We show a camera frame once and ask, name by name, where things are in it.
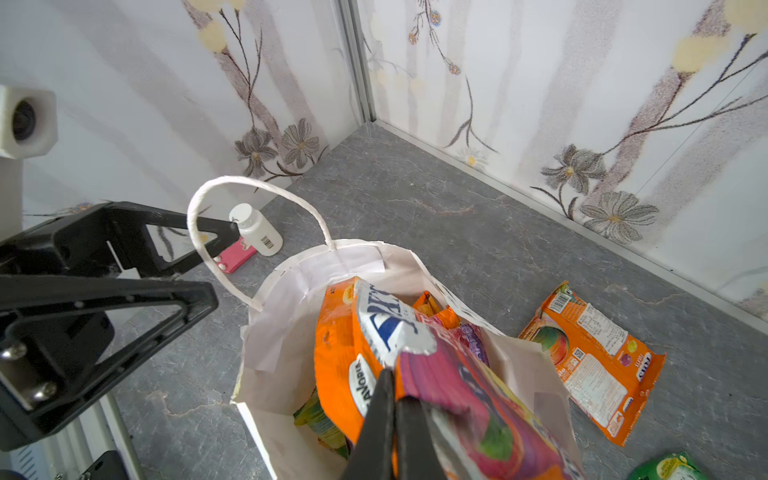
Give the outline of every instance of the camera lens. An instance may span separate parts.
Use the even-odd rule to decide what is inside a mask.
[[[13,138],[16,141],[30,138],[32,133],[35,132],[36,123],[35,109],[32,108],[28,101],[20,101],[13,111]]]

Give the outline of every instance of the white paper bag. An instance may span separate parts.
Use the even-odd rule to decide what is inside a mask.
[[[274,192],[308,210],[326,244],[304,250],[281,263],[251,299],[219,270],[204,248],[197,215],[204,195],[221,184],[246,184]],[[315,387],[315,330],[326,288],[351,276],[403,300],[428,290],[442,305],[485,329],[491,368],[550,430],[571,460],[581,464],[568,414],[568,391],[549,355],[537,343],[512,339],[469,309],[426,269],[411,250],[383,242],[333,240],[325,221],[305,200],[246,177],[219,177],[192,197],[187,226],[195,249],[217,279],[250,306],[242,328],[242,362],[232,403],[237,405],[273,478],[340,477],[346,460],[322,447],[308,427],[296,427],[293,413]]]

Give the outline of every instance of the white camera housing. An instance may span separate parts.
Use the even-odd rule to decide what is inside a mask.
[[[56,95],[52,91],[0,85],[0,157],[40,157],[51,151],[56,140]]]

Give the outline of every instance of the floral wallpaper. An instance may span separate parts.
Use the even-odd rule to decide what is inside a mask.
[[[29,0],[3,6],[0,82],[56,93],[59,142],[24,163],[24,228],[107,200],[186,211],[206,180],[287,186],[361,123],[334,2]],[[207,215],[263,206],[211,192]],[[150,226],[161,254],[186,231]]]
[[[768,2],[360,11],[379,118],[768,319]]]

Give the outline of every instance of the white cap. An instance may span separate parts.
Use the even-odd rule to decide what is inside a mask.
[[[246,227],[253,222],[250,218],[252,213],[253,207],[249,204],[236,205],[230,211],[230,221],[236,222],[238,227]]]

